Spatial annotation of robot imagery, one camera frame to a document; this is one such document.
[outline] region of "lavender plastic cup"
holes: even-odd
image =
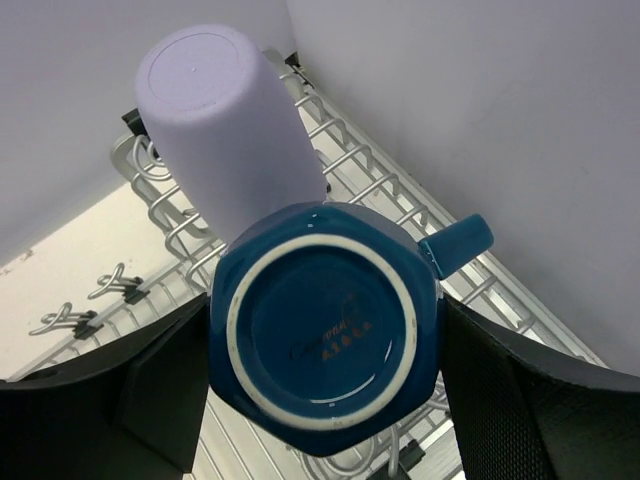
[[[283,207],[326,198],[293,100],[246,35],[222,25],[174,33],[144,58],[135,91],[162,160],[223,241]]]

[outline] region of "wire dish rack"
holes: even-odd
[[[365,205],[387,216],[418,240],[452,222],[452,217],[398,165],[307,81],[304,71],[266,52],[299,109],[331,186],[332,200]],[[209,291],[225,245],[202,221],[173,182],[153,143],[144,136],[124,136],[111,151],[114,167],[145,202],[148,217],[164,234],[175,257],[145,280],[124,276],[118,264],[98,279],[89,294],[118,292],[121,299],[102,312],[73,312],[65,303],[45,315],[32,334],[73,328],[70,335],[10,380],[98,348],[157,320],[195,295]],[[491,254],[442,282],[455,298],[496,323],[584,361],[603,363],[554,317]],[[411,450],[414,460],[402,453]],[[378,471],[393,478],[462,479],[453,424],[442,381],[433,397],[391,428],[329,458],[298,452],[253,425],[210,392],[193,473],[197,480],[365,479]]]

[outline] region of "mug handle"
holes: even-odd
[[[493,241],[487,222],[474,214],[423,238],[418,245],[443,280],[491,248]]]

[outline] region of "upside-down mug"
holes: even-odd
[[[487,250],[479,215],[419,242],[378,213],[303,203],[230,245],[213,282],[210,384],[290,445],[330,455],[422,405],[439,370],[439,280]]]

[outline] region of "white wall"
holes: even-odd
[[[138,63],[172,31],[213,22],[294,51],[284,0],[2,1],[0,265],[120,184],[108,152]]]
[[[313,80],[640,374],[640,2],[288,0]]]

